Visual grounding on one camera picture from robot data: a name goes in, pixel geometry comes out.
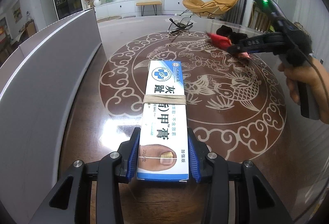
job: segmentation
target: blue cross logo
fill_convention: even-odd
[[[167,77],[168,72],[165,72],[163,69],[159,69],[158,71],[154,72],[154,75],[158,77],[158,79],[163,79]]]

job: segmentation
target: white and blue box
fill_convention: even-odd
[[[145,94],[184,95],[181,63],[151,61]],[[137,178],[151,181],[188,180],[185,105],[144,104]]]

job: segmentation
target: yellow armchair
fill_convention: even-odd
[[[238,0],[211,0],[203,2],[202,0],[183,0],[186,12],[191,11],[204,17],[213,17],[226,13]]]

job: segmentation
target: cabinet drawer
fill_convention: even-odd
[[[122,15],[135,12],[134,1],[122,1],[108,5],[108,11],[110,16]]]
[[[107,10],[106,5],[97,6],[97,7],[94,7],[94,8],[95,8],[95,12],[96,12],[96,19],[100,19],[100,18],[104,18],[104,17],[109,16],[109,12]]]
[[[183,0],[164,0],[164,9],[166,11],[185,11]]]

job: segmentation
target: door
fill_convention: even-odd
[[[46,25],[49,26],[50,24],[58,20],[55,11],[54,1],[53,0],[40,0],[40,1],[44,15],[44,20],[46,21]]]

